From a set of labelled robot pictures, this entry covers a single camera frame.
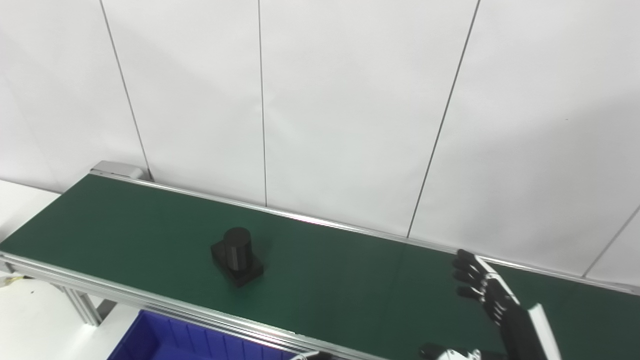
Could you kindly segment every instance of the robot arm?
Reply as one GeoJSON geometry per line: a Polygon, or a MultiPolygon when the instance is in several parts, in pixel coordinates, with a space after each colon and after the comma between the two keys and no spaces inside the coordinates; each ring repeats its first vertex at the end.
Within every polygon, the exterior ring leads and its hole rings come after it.
{"type": "Polygon", "coordinates": [[[332,355],[324,351],[303,352],[291,358],[291,360],[330,360],[332,355]]]}
{"type": "Polygon", "coordinates": [[[458,295],[474,299],[482,305],[489,318],[498,325],[507,355],[474,350],[435,350],[437,345],[425,344],[420,355],[427,360],[561,360],[556,339],[542,305],[525,310],[509,286],[489,264],[471,252],[458,250],[453,261],[453,277],[468,286],[458,288],[458,295]],[[426,349],[433,351],[427,354],[426,349]]]}

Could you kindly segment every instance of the robot finger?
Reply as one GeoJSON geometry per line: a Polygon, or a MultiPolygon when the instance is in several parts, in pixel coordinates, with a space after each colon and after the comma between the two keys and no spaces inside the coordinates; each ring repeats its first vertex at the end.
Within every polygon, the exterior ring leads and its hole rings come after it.
{"type": "Polygon", "coordinates": [[[483,301],[483,294],[478,289],[472,288],[471,286],[458,286],[456,293],[461,297],[466,297],[480,302],[483,301]]]}
{"type": "Polygon", "coordinates": [[[453,278],[458,280],[458,281],[462,281],[465,282],[471,286],[473,286],[475,289],[480,290],[480,287],[482,286],[482,284],[480,283],[481,280],[474,277],[473,275],[471,275],[468,272],[462,271],[462,270],[456,270],[453,272],[453,278]]]}

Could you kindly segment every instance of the white table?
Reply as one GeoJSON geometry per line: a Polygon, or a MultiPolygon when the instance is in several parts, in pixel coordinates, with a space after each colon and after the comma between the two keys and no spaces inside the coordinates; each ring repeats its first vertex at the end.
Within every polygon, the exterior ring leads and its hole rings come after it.
{"type": "MultiPolygon", "coordinates": [[[[0,241],[58,196],[0,180],[0,241]]],[[[7,275],[0,271],[0,277],[7,275]]],[[[67,296],[53,285],[18,280],[0,288],[0,358],[104,360],[137,314],[138,309],[117,304],[99,327],[93,327],[83,323],[67,296]]]]}

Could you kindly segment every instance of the metal leg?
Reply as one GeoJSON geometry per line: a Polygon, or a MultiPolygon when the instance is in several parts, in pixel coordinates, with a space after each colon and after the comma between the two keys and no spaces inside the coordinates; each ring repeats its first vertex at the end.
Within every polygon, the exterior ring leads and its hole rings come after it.
{"type": "Polygon", "coordinates": [[[71,304],[74,305],[74,308],[80,315],[80,318],[91,326],[98,326],[102,323],[104,316],[98,313],[98,309],[93,306],[91,299],[86,293],[81,293],[80,291],[76,291],[66,286],[60,286],[60,290],[67,295],[71,304]]]}

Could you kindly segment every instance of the wall seam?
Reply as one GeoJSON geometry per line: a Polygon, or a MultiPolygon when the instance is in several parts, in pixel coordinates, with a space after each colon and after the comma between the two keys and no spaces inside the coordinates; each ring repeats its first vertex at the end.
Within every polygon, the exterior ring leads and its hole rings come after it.
{"type": "Polygon", "coordinates": [[[102,16],[104,17],[104,23],[107,26],[107,33],[109,34],[109,41],[111,41],[111,48],[113,49],[113,55],[116,58],[116,63],[118,64],[118,71],[120,73],[120,79],[122,80],[122,86],[124,88],[124,94],[127,97],[127,103],[129,104],[129,111],[131,112],[131,118],[133,119],[133,124],[136,128],[136,134],[138,135],[138,141],[140,143],[140,149],[142,150],[142,156],[145,159],[145,164],[147,165],[147,172],[149,174],[149,178],[151,181],[155,181],[154,176],[151,174],[151,168],[149,167],[149,160],[147,159],[147,152],[145,151],[145,146],[142,144],[142,136],[140,136],[140,129],[138,127],[138,121],[136,120],[136,114],[133,111],[133,105],[131,104],[131,98],[129,97],[129,90],[127,89],[127,83],[124,79],[124,73],[122,72],[122,66],[120,65],[120,58],[118,57],[118,51],[116,50],[116,44],[113,41],[113,35],[111,34],[111,26],[109,26],[109,19],[107,18],[107,11],[104,9],[104,4],[102,0],[99,0],[100,8],[102,9],[102,16]]]}
{"type": "Polygon", "coordinates": [[[262,15],[258,0],[258,50],[260,57],[260,107],[262,108],[262,166],[264,171],[264,205],[267,206],[267,147],[264,135],[264,81],[262,80],[262,15]]]}
{"type": "Polygon", "coordinates": [[[587,275],[589,274],[589,272],[593,269],[593,267],[598,263],[598,261],[602,258],[602,256],[607,252],[607,250],[609,250],[609,248],[611,247],[611,245],[613,245],[613,243],[618,239],[618,237],[620,236],[620,234],[622,234],[622,232],[627,228],[627,226],[629,225],[629,223],[631,223],[631,221],[636,217],[636,215],[638,214],[638,212],[640,212],[640,205],[638,205],[638,207],[634,210],[633,213],[631,213],[631,216],[627,219],[627,221],[625,221],[624,224],[622,224],[622,226],[620,227],[620,229],[618,229],[618,231],[616,232],[616,234],[611,238],[611,240],[609,240],[609,242],[607,243],[607,245],[605,245],[605,247],[602,249],[602,251],[600,251],[600,253],[598,254],[598,256],[596,256],[596,258],[593,260],[593,262],[589,265],[589,267],[587,267],[587,270],[584,271],[584,273],[582,274],[581,278],[585,279],[587,277],[587,275]]]}
{"type": "Polygon", "coordinates": [[[442,119],[440,120],[440,127],[438,128],[438,133],[436,134],[435,141],[433,142],[433,148],[431,149],[431,156],[429,157],[429,163],[427,164],[427,170],[424,173],[424,178],[422,179],[422,186],[420,187],[420,192],[418,193],[418,200],[415,203],[415,209],[413,210],[413,215],[411,216],[411,222],[409,223],[409,230],[406,233],[406,237],[409,238],[411,235],[411,229],[413,227],[413,221],[415,220],[415,215],[418,212],[418,206],[420,205],[420,199],[422,198],[422,192],[424,191],[424,185],[427,182],[427,176],[429,175],[429,170],[431,169],[431,162],[433,161],[433,155],[436,152],[436,146],[438,145],[438,140],[440,139],[440,133],[442,132],[442,126],[444,125],[444,119],[447,117],[447,110],[449,109],[449,104],[451,103],[451,96],[453,95],[453,90],[456,87],[456,81],[458,80],[458,74],[460,73],[460,67],[462,66],[462,60],[465,57],[465,52],[467,51],[467,45],[469,43],[469,38],[471,37],[471,31],[474,28],[474,23],[476,21],[476,15],[478,13],[478,8],[480,7],[480,1],[476,3],[476,8],[474,9],[474,14],[471,17],[471,24],[469,25],[469,31],[467,32],[467,38],[465,39],[465,45],[462,47],[462,53],[460,54],[460,60],[458,61],[458,68],[456,69],[456,73],[453,76],[453,82],[451,83],[451,89],[449,90],[449,97],[447,98],[447,103],[444,106],[444,112],[442,113],[442,119]]]}

